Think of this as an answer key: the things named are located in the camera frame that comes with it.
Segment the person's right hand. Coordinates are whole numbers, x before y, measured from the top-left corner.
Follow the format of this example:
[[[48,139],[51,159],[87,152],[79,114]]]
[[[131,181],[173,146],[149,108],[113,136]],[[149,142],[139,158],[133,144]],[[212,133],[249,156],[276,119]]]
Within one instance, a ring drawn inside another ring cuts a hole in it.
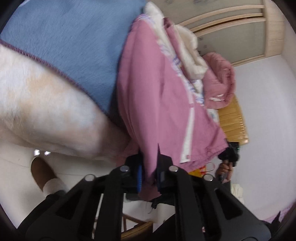
[[[221,183],[226,183],[231,180],[233,174],[233,164],[228,160],[224,160],[216,170],[216,179]]]

